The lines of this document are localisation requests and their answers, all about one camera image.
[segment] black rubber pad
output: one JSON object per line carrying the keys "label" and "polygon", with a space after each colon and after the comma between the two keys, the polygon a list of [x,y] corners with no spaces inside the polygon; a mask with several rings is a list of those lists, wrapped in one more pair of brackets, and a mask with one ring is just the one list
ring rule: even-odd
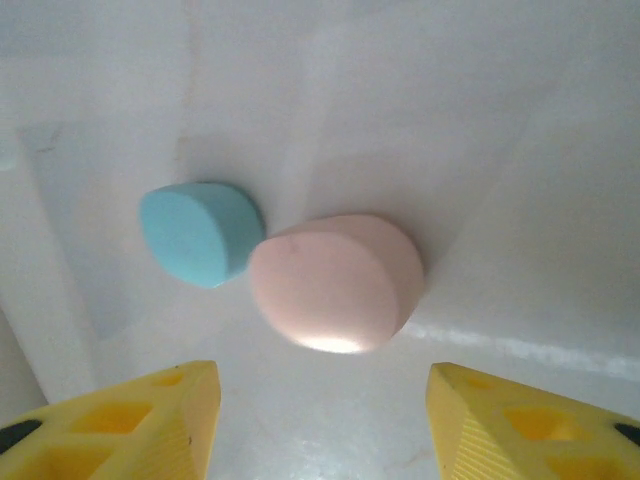
{"label": "black rubber pad", "polygon": [[25,420],[0,429],[0,455],[42,425],[40,420]]}
{"label": "black rubber pad", "polygon": [[616,430],[640,447],[640,428],[628,425],[626,423],[616,423]]}

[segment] foam sponge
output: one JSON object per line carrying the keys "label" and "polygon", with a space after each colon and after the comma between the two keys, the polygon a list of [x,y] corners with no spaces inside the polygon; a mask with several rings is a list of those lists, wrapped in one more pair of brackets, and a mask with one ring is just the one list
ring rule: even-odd
{"label": "foam sponge", "polygon": [[187,283],[216,287],[245,270],[264,239],[257,206],[222,183],[170,185],[140,202],[143,235],[155,259]]}
{"label": "foam sponge", "polygon": [[424,290],[418,251],[372,215],[308,222],[251,256],[254,298],[271,325],[317,350],[372,350],[402,328]]}

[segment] white surface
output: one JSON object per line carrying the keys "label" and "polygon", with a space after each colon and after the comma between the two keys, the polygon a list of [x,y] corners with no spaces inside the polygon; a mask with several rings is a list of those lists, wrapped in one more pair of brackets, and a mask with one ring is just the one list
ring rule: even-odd
{"label": "white surface", "polygon": [[[57,401],[219,362],[211,478],[437,478],[453,361],[640,417],[636,0],[68,0],[0,7],[25,158],[0,173],[0,295]],[[433,269],[365,356],[287,344],[246,278],[166,276],[147,190],[235,181],[272,232],[388,214]]]}
{"label": "white surface", "polygon": [[0,426],[28,410],[46,405],[36,377],[1,310],[0,366]]}

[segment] pink sponge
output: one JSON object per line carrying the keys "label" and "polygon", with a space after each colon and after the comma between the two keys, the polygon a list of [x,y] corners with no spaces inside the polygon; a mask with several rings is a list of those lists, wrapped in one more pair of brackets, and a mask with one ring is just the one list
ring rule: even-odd
{"label": "pink sponge", "polygon": [[286,230],[258,245],[249,274],[255,300],[276,330],[300,345],[340,353],[389,340],[425,287],[414,244],[372,215]]}

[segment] blue sponge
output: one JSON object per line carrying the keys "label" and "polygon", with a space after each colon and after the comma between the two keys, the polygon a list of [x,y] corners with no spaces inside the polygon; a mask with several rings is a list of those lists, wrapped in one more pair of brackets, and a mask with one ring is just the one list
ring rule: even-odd
{"label": "blue sponge", "polygon": [[170,185],[147,193],[140,223],[156,260],[175,277],[213,288],[241,273],[265,237],[256,205],[222,183]]}

